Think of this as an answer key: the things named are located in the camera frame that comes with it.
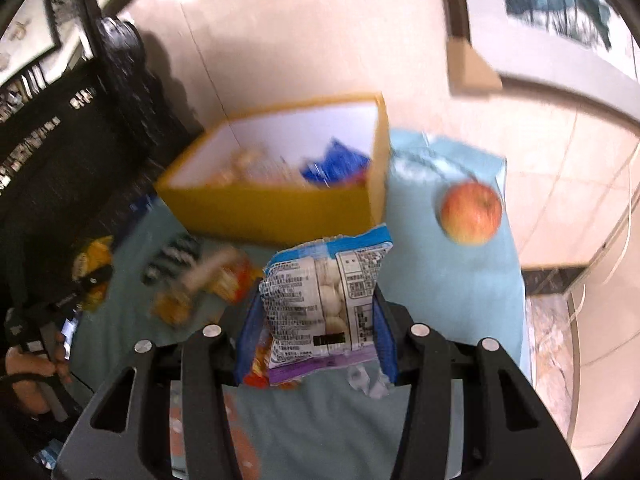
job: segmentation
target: blue gripper pad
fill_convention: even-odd
[[[373,296],[373,341],[376,345],[382,373],[389,378],[391,383],[395,383],[398,378],[396,340],[375,296]]]
[[[244,320],[244,325],[236,341],[236,367],[234,379],[241,384],[242,380],[251,371],[254,362],[255,349],[258,346],[260,333],[264,327],[264,309],[262,299],[256,290],[253,297],[249,298],[249,312]]]

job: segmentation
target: human hand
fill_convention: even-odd
[[[65,337],[61,333],[56,334],[56,342],[58,345],[54,353],[54,362],[33,354],[22,353],[20,347],[17,346],[9,348],[4,360],[7,375],[36,374],[51,377],[57,373],[63,383],[69,384],[71,382],[71,376],[69,375],[69,365],[65,358],[65,348],[62,345],[64,341]],[[12,386],[15,395],[27,412],[32,415],[42,415],[50,410],[47,401],[42,397],[37,382],[20,381]]]

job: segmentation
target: clear plastic wrapper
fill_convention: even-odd
[[[229,164],[209,179],[210,186],[228,186],[237,182],[264,186],[309,185],[298,168],[292,168],[284,160],[268,157],[260,148],[238,150]]]
[[[376,357],[372,297],[391,247],[381,225],[356,237],[303,244],[271,259],[260,296],[273,335],[272,384]]]

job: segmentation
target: metal screw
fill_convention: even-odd
[[[430,332],[431,329],[422,323],[416,323],[411,327],[411,333],[418,337],[427,337]]]
[[[153,348],[153,343],[149,339],[141,339],[136,343],[133,349],[139,354],[145,354]]]
[[[487,337],[486,339],[482,339],[482,348],[488,350],[489,352],[495,352],[498,348],[500,348],[500,343],[498,343],[495,339]]]
[[[222,334],[222,329],[218,325],[207,325],[202,329],[204,337],[218,337]]]

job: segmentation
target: marble surface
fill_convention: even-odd
[[[536,392],[567,438],[574,392],[574,350],[569,309],[560,294],[527,298],[527,321]]]

